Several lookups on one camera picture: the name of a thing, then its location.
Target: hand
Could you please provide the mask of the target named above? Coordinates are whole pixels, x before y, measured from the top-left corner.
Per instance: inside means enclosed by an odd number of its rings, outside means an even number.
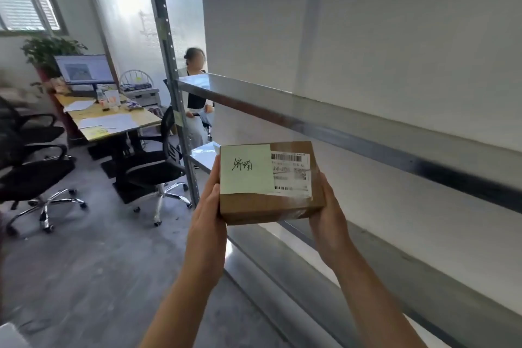
[[[218,283],[225,266],[226,224],[218,216],[219,166],[218,155],[192,215],[182,268],[196,283],[204,283],[208,292]]]
[[[317,251],[327,266],[337,274],[355,246],[348,235],[348,225],[324,173],[321,173],[326,205],[310,218]]]

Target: black top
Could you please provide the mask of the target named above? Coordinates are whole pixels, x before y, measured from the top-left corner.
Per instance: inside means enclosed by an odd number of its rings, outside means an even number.
[[[201,98],[200,96],[194,95],[194,94],[188,94],[188,103],[187,108],[188,109],[203,109],[205,107],[205,103],[207,103],[207,100],[205,98]]]

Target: chair wheel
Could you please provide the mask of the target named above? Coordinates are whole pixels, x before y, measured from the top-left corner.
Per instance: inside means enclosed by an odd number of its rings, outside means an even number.
[[[11,225],[9,225],[5,228],[5,232],[7,235],[9,235],[9,237],[18,237],[18,234],[19,234],[18,230]]]

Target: white pants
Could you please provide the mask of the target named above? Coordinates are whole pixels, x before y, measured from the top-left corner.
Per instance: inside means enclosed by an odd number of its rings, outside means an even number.
[[[191,147],[196,148],[208,143],[208,134],[203,122],[212,126],[214,113],[206,113],[205,109],[187,109],[192,113],[199,113],[193,118],[186,117],[188,137],[191,140]]]

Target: computer monitor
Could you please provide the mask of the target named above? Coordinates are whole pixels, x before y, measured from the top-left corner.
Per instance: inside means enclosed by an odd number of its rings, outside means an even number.
[[[67,84],[114,83],[104,54],[56,55],[54,58]]]

